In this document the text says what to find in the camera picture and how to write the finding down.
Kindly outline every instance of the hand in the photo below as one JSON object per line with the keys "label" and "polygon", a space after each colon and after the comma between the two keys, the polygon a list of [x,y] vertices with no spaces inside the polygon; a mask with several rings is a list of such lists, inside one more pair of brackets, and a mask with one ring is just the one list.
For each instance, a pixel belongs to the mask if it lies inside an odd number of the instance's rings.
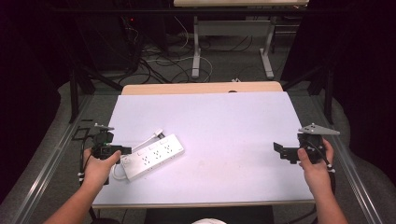
{"label": "hand", "polygon": [[111,166],[120,159],[121,152],[117,150],[111,157],[104,161],[96,159],[91,154],[92,150],[90,148],[84,150],[84,162],[86,160],[88,161],[87,164],[84,164],[86,168],[82,187],[88,187],[99,192],[110,174]]}
{"label": "hand", "polygon": [[[326,148],[326,158],[329,163],[332,163],[334,154],[332,145],[326,139],[323,139],[323,145]],[[301,161],[300,166],[304,169],[306,184],[314,197],[318,196],[320,193],[328,193],[329,191],[332,191],[326,162],[322,160],[319,163],[312,164],[303,148],[298,149],[297,153]]]}

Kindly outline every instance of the white power strip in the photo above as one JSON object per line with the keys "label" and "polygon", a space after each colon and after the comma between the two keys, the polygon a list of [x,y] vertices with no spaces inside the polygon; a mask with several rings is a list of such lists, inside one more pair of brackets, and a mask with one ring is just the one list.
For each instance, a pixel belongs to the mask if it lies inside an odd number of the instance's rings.
{"label": "white power strip", "polygon": [[184,152],[183,146],[176,136],[171,134],[144,147],[128,156],[121,158],[121,164],[129,180],[160,166]]}

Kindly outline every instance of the white table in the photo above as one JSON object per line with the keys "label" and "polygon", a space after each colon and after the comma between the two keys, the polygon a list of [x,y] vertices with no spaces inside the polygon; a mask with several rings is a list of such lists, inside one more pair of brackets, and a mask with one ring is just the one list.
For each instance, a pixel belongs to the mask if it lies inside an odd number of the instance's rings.
{"label": "white table", "polygon": [[[176,7],[283,7],[303,6],[308,0],[175,0]],[[201,49],[199,35],[254,35],[266,36],[260,49],[262,64],[268,79],[274,78],[268,52],[276,26],[276,17],[269,21],[198,21],[194,17],[194,59],[191,76],[198,78]]]}
{"label": "white table", "polygon": [[[109,123],[115,128],[113,144],[133,147],[162,128],[177,136],[185,153],[132,182],[111,176],[94,208],[313,202],[301,167],[281,160],[273,149],[274,141],[298,146],[301,128],[280,85],[219,83],[217,89],[211,83],[212,93],[198,91],[206,85],[125,88],[123,94],[130,95],[119,96]],[[161,86],[167,94],[158,94]],[[260,91],[266,86],[269,91]],[[141,94],[134,94],[134,87]],[[172,93],[178,89],[181,94]]]}

